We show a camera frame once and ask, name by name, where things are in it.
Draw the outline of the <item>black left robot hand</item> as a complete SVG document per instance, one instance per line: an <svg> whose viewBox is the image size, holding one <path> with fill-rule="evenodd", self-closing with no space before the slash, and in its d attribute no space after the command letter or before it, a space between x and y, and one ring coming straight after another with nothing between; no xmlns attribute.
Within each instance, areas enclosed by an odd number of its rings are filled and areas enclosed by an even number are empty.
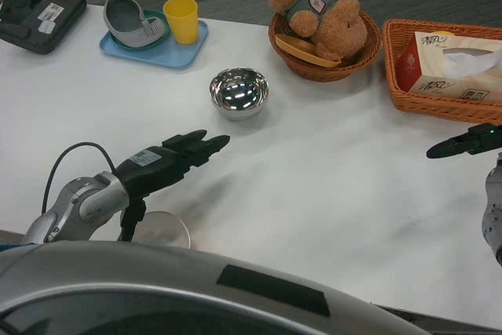
<svg viewBox="0 0 502 335"><path fill-rule="evenodd" d="M192 167L206 164L211 155L223 149L231 139L228 135L220 135L205 140L206 134L204 129L178 134L164 140L160 146L137 152L115 168L112 174L129 197L129 204L121 215L120 241L133 240L136 226L146 213L144 199L147 196L183 180Z"/></svg>

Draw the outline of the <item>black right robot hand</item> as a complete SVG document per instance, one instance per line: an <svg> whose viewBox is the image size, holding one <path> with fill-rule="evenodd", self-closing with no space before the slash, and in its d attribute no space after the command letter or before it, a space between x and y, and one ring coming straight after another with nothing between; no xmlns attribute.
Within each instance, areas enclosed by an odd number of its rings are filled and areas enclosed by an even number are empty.
<svg viewBox="0 0 502 335"><path fill-rule="evenodd" d="M426 156L430 159L447 158L468 153L477 155L501 148L501 126L483 123L470 127L466 133L444 140L429 148Z"/></svg>

